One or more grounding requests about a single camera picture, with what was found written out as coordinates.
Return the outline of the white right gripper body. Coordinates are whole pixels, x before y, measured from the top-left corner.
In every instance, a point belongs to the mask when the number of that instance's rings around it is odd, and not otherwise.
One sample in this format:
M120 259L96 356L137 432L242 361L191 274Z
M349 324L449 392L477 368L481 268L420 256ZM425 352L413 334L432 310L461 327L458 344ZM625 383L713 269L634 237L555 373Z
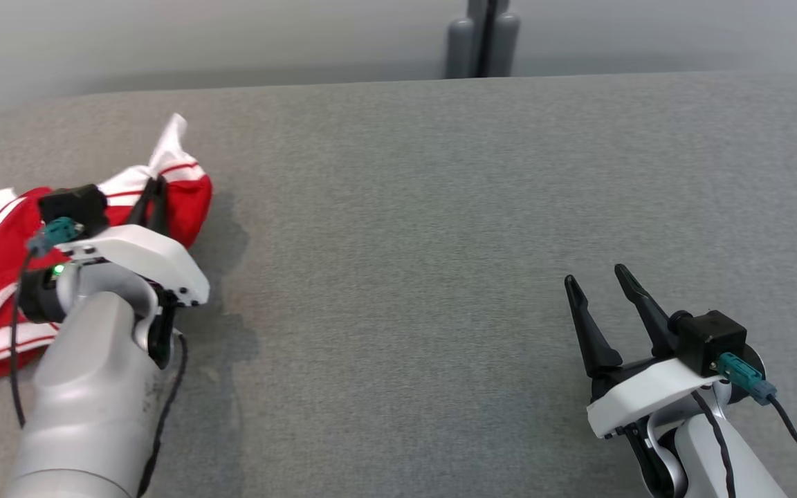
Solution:
M684 399L720 376L700 376L677 358L662 360L607 388L586 407L589 427L606 439L617 429Z

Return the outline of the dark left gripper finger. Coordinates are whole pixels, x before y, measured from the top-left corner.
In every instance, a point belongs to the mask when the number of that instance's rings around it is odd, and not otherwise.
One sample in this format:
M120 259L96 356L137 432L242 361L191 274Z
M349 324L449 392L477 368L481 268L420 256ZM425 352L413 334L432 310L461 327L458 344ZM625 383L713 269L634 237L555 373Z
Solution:
M139 225L146 229L155 229L157 227L158 184L157 178L149 178L147 180L139 198L129 212L127 224Z
M158 177L149 197L149 229L159 234L168 234L167 180Z

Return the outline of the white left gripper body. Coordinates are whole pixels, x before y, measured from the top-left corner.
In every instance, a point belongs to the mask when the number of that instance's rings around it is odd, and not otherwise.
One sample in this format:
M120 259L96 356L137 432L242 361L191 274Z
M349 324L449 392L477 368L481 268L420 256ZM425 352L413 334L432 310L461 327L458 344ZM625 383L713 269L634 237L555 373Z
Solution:
M208 303L211 284L189 251L177 240L145 227L108 227L91 239L61 243L59 251L73 261L111 262L173 291L183 305Z

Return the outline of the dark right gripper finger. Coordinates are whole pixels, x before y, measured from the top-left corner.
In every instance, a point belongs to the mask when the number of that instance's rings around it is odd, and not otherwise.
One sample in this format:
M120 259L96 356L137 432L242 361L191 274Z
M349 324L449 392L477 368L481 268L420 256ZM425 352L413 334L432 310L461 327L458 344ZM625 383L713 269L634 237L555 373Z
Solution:
M589 300L573 275L566 275L564 288L586 375L595 379L616 371L623 365L622 356L608 344L598 328L589 312Z
M624 264L614 265L614 274L626 299L635 306L652 343L654 358L670 358L676 353L678 337L668 328L668 316L651 294Z

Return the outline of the grey partition post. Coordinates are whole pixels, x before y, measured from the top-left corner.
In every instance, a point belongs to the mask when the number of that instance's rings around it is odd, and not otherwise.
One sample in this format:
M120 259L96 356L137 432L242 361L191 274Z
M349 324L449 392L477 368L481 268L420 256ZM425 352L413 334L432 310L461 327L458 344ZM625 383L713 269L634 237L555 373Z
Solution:
M521 17L511 0L467 0L467 12L447 29L447 79L509 77Z

